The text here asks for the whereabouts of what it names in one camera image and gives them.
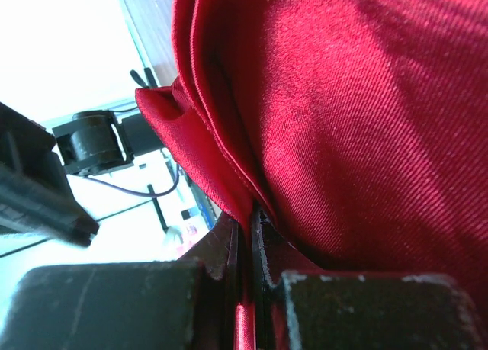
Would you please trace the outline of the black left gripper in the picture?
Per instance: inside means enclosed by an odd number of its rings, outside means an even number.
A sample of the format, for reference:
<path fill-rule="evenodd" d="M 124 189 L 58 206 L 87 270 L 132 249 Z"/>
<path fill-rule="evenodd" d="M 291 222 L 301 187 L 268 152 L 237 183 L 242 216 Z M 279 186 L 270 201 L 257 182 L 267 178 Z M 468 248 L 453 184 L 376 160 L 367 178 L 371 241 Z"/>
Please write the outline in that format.
<path fill-rule="evenodd" d="M 1 105 L 1 228 L 88 247 L 98 222 L 76 201 L 54 136 Z"/>

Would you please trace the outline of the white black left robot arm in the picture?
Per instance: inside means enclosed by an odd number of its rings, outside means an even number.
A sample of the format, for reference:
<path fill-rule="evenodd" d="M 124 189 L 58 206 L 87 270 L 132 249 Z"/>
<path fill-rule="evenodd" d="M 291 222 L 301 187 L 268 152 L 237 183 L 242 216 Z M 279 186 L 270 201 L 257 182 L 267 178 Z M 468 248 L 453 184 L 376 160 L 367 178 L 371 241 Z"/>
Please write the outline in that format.
<path fill-rule="evenodd" d="M 92 177 L 130 167 L 163 147 L 141 114 L 83 111 L 45 130 L 1 106 L 1 231 L 42 233 L 86 247 L 99 224 L 76 201 L 67 177 Z"/>

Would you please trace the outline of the red cloth napkin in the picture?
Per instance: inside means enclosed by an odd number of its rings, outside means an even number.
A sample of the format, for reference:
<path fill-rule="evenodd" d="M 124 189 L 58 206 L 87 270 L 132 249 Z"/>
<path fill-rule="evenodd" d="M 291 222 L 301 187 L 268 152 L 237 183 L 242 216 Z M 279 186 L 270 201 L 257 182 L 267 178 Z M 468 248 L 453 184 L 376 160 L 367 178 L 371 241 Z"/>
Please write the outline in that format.
<path fill-rule="evenodd" d="M 136 102 L 247 227 L 340 271 L 452 276 L 487 321 L 487 0 L 174 0 Z"/>

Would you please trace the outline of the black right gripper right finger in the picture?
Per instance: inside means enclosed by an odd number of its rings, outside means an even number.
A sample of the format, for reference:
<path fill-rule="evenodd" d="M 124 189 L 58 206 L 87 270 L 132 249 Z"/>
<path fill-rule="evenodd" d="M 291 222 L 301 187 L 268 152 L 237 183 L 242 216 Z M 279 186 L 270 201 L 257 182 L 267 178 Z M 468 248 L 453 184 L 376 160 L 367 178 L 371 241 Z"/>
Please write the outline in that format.
<path fill-rule="evenodd" d="M 251 219 L 259 349 L 485 349 L 471 299 L 436 273 L 325 270 Z"/>

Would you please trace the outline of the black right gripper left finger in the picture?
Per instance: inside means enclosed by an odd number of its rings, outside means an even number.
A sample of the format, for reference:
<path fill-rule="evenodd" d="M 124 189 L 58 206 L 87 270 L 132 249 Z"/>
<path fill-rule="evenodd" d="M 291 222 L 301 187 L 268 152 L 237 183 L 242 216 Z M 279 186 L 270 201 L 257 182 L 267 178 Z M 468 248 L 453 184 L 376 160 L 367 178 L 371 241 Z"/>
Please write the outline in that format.
<path fill-rule="evenodd" d="M 239 224 L 222 215 L 171 262 L 56 265 L 20 281 L 3 349 L 233 349 Z"/>

